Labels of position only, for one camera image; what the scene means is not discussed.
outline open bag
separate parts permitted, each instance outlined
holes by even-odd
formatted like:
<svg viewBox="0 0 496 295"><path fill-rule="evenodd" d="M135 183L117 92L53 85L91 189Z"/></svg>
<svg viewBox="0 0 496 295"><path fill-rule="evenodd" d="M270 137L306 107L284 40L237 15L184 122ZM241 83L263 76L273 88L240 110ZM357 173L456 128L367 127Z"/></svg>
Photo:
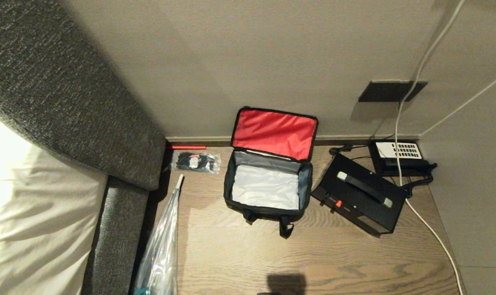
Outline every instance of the open bag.
<svg viewBox="0 0 496 295"><path fill-rule="evenodd" d="M247 222L278 220L288 238L312 189L313 116L245 107L232 135L233 153L224 178L224 200Z"/></svg>

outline white pillow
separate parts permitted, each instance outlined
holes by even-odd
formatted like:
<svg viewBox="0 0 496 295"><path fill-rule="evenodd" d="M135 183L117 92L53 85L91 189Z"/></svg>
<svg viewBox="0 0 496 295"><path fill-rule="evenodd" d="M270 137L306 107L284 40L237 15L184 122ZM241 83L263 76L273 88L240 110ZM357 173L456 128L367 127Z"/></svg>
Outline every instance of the white pillow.
<svg viewBox="0 0 496 295"><path fill-rule="evenodd" d="M108 175L0 123L0 294L79 294Z"/></svg>

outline wall outlet plate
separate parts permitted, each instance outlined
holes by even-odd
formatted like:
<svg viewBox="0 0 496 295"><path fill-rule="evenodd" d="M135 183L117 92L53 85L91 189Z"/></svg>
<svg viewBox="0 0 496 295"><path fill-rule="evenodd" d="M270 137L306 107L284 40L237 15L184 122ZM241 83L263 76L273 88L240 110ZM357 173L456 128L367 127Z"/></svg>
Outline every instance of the wall outlet plate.
<svg viewBox="0 0 496 295"><path fill-rule="evenodd" d="M371 81L359 97L359 102L399 102L409 92L413 81ZM428 82L417 82L407 97L411 101Z"/></svg>

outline clear plastic umbrella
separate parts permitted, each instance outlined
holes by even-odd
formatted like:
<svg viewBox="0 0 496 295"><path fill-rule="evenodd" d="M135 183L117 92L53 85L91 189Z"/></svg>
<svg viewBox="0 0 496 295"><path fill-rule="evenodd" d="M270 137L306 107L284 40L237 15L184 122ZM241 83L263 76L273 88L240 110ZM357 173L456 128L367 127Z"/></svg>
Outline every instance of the clear plastic umbrella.
<svg viewBox="0 0 496 295"><path fill-rule="evenodd" d="M177 208L184 175L151 233L135 281L134 295L177 295Z"/></svg>

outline case handle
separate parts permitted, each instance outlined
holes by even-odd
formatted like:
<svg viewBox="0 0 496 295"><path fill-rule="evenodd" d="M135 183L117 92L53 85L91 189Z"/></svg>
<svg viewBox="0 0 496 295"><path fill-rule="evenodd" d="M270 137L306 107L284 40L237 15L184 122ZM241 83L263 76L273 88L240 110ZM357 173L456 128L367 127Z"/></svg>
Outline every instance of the case handle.
<svg viewBox="0 0 496 295"><path fill-rule="evenodd" d="M369 196L371 196L374 200L383 204L387 208L392 208L392 200L383 196L380 192L376 191L373 187L368 186L368 184L360 181L359 179L355 179L354 177L346 174L345 172L339 171L337 173L337 178L341 179L344 182L350 183L351 185L361 189Z"/></svg>
<svg viewBox="0 0 496 295"><path fill-rule="evenodd" d="M290 223L288 216L281 216L279 218L279 235L285 239L290 237L291 232L294 230L294 225Z"/></svg>

